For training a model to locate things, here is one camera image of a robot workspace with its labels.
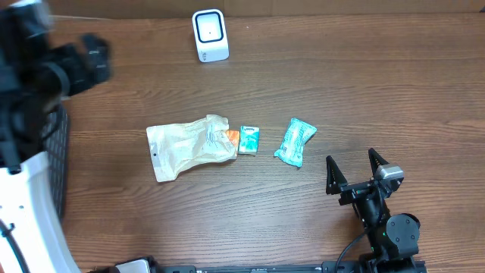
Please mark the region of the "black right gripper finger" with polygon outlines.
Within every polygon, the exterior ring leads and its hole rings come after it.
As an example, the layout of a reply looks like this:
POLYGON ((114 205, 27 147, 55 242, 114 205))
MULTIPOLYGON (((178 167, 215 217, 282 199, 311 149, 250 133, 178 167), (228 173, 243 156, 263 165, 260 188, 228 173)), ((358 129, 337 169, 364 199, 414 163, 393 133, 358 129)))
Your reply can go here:
POLYGON ((330 195, 339 194, 342 192, 341 188, 348 185, 347 179, 339 169, 332 156, 326 157, 327 166, 327 187, 326 193, 330 195))
POLYGON ((368 150, 368 157, 371 163, 371 170, 373 175, 377 173, 377 169, 381 165, 389 164, 389 162, 385 160, 374 148, 370 148, 368 150))

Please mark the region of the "teal wet wipes pack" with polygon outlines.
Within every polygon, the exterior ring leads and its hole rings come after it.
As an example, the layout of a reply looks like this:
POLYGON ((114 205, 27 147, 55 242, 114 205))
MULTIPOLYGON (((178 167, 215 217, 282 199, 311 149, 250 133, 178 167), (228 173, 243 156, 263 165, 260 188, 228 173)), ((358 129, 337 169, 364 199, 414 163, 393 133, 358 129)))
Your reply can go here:
POLYGON ((297 118, 292 118, 283 136, 280 148, 274 152, 282 162, 302 167, 305 144, 316 134, 318 129, 297 118))

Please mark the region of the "teal tissue pack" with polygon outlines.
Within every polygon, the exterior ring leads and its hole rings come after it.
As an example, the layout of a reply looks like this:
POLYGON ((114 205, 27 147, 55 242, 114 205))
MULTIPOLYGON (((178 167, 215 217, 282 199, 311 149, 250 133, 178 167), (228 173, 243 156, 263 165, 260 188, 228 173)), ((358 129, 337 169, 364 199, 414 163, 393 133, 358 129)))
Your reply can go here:
POLYGON ((258 127, 241 126, 238 153, 243 155, 256 155, 259 134, 260 129, 258 127))

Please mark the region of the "orange tissue pack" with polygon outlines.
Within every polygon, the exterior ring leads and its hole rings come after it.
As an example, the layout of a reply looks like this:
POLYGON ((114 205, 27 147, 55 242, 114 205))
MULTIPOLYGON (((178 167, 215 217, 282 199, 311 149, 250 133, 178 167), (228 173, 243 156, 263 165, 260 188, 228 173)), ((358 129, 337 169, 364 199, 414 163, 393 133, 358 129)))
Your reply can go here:
POLYGON ((235 146, 236 150, 239 149, 240 132, 238 130, 227 130, 225 132, 229 141, 235 146))

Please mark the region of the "beige plastic pouch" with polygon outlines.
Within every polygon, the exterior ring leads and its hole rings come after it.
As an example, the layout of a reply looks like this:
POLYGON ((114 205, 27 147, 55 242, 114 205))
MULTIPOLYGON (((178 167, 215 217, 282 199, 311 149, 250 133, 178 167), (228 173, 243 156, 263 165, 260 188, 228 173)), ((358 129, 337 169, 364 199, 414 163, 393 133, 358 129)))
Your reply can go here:
POLYGON ((146 128, 152 167, 157 182, 176 180, 197 165, 221 163, 236 157, 236 147, 226 132, 229 121, 206 115, 190 123, 146 128))

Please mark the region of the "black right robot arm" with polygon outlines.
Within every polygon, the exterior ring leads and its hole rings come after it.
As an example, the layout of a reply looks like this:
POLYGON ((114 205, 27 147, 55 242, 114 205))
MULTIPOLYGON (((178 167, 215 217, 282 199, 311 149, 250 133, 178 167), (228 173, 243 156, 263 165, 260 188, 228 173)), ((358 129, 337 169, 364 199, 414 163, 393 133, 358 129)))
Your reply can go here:
POLYGON ((335 262, 324 262, 324 272, 425 272, 424 262, 416 262, 421 223, 412 214, 392 215, 386 199, 404 180, 404 171, 386 161, 375 149, 368 150, 372 177, 349 184, 331 156, 326 157, 326 194, 339 195, 341 206, 352 205, 364 231, 340 253, 335 262), (371 252, 357 261, 344 263, 347 252, 367 237, 371 252))

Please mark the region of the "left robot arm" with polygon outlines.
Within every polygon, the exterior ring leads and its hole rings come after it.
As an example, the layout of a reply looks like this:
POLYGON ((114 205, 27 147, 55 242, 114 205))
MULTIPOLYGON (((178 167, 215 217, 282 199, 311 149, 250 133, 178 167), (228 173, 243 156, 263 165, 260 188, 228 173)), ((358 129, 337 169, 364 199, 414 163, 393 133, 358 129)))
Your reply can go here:
POLYGON ((109 80, 107 42, 52 47, 42 1, 1 3, 1 265, 6 272, 78 272, 52 201, 45 140, 61 101, 109 80))

